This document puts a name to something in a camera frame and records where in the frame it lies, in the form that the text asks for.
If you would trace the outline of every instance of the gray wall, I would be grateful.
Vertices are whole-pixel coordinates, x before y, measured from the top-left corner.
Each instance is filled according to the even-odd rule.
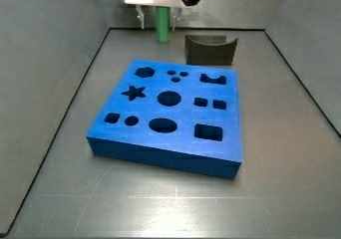
[[[266,33],[341,133],[341,0],[287,0]]]
[[[134,7],[121,0],[96,0],[110,27],[139,27]],[[180,27],[264,29],[284,0],[201,0],[184,9]],[[155,26],[155,9],[147,7],[147,26]]]
[[[106,31],[93,0],[0,1],[0,235]]]

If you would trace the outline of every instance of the metal enclosure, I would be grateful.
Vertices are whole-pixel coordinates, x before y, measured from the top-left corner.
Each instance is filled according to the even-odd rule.
[[[93,0],[0,1],[0,234],[106,31]]]
[[[93,156],[88,127],[132,59],[184,63],[184,35],[237,37],[243,159],[225,180]],[[9,235],[336,238],[341,140],[263,32],[112,30]]]
[[[266,33],[341,134],[341,0],[287,0]]]
[[[121,0],[96,0],[112,28],[139,28],[134,6]],[[284,0],[200,0],[183,9],[179,27],[264,29]],[[155,26],[155,8],[145,7],[145,26]]]

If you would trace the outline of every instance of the cutout hole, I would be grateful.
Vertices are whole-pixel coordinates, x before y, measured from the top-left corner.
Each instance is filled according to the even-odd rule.
[[[161,92],[157,101],[163,106],[172,107],[180,102],[180,95],[176,92]]]
[[[221,141],[221,127],[197,123],[193,127],[193,136],[200,139]]]
[[[117,123],[118,119],[120,119],[120,115],[118,114],[109,113],[109,114],[106,114],[106,116],[104,118],[104,122],[105,123]]]
[[[225,76],[212,79],[207,74],[200,74],[199,81],[207,84],[225,85]]]
[[[139,123],[139,118],[134,117],[134,116],[129,116],[129,117],[125,118],[124,123],[128,126],[133,126]]]
[[[136,88],[134,86],[129,86],[129,90],[125,92],[121,92],[121,95],[129,97],[129,101],[133,101],[134,98],[144,98],[144,89],[145,87]]]
[[[204,108],[207,106],[207,99],[195,98],[193,99],[193,105],[196,107]]]
[[[212,107],[219,110],[225,110],[225,101],[212,100]]]
[[[175,75],[175,71],[173,71],[173,70],[167,71],[167,74],[168,74],[169,76],[173,76],[173,75]]]
[[[179,79],[179,77],[172,77],[172,78],[171,78],[171,81],[172,81],[173,83],[177,83],[177,82],[180,81],[180,79]]]
[[[187,72],[180,72],[179,75],[183,76],[183,77],[187,77],[188,73]]]
[[[134,75],[139,76],[140,78],[148,78],[155,75],[155,70],[149,67],[137,68],[134,71]]]
[[[152,119],[149,128],[156,132],[169,133],[176,130],[176,123],[171,119]]]

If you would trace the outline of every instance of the black curved block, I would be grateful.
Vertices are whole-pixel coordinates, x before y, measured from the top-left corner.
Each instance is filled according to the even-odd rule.
[[[236,44],[236,38],[225,43],[225,36],[185,35],[185,63],[188,65],[229,66]]]

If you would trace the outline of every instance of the black shape piece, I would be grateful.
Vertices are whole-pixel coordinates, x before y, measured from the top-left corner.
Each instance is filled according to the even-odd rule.
[[[229,66],[237,39],[225,42],[225,36],[184,36],[184,55],[188,65]]]
[[[176,130],[176,123],[171,119],[152,119],[149,122],[151,130],[160,133],[169,133]]]
[[[109,114],[106,114],[106,116],[104,118],[104,122],[105,123],[117,123],[118,119],[120,119],[120,115],[118,114],[109,113]]]
[[[200,139],[221,141],[221,127],[197,123],[193,127],[193,136]]]
[[[200,74],[199,81],[207,84],[225,85],[225,76],[220,76],[219,78],[212,79],[207,74]]]
[[[173,107],[180,102],[180,95],[176,92],[161,92],[157,101],[163,106]]]
[[[204,107],[207,106],[207,99],[195,98],[195,99],[193,99],[193,105],[195,105],[196,107],[204,108]]]
[[[139,76],[140,78],[148,78],[155,75],[155,70],[149,67],[137,68],[134,71],[134,75]]]
[[[133,86],[129,86],[129,90],[125,92],[121,92],[124,96],[129,97],[129,101],[132,101],[134,98],[144,98],[145,95],[143,93],[145,87],[134,88]]]
[[[129,117],[126,117],[125,120],[124,120],[124,124],[125,124],[126,126],[133,126],[133,125],[136,125],[137,123],[139,123],[139,118],[134,117],[134,116],[129,116]]]
[[[212,100],[212,107],[219,110],[225,110],[225,101]]]

